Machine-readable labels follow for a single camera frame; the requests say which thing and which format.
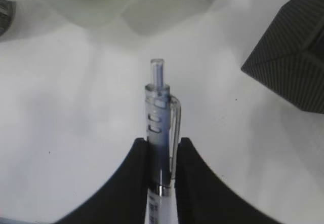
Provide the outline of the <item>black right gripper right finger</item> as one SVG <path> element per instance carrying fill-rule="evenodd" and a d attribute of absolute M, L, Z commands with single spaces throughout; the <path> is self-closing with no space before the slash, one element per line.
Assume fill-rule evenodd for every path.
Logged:
<path fill-rule="evenodd" d="M 189 138 L 177 150 L 179 223 L 263 223 L 263 215 L 234 193 L 201 158 Z"/>

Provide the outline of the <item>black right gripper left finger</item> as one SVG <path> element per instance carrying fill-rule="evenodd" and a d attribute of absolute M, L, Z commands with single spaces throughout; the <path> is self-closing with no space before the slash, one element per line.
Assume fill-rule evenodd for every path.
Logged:
<path fill-rule="evenodd" d="M 56 223 L 145 223 L 148 142 L 135 139 L 113 176 L 88 200 Z"/>

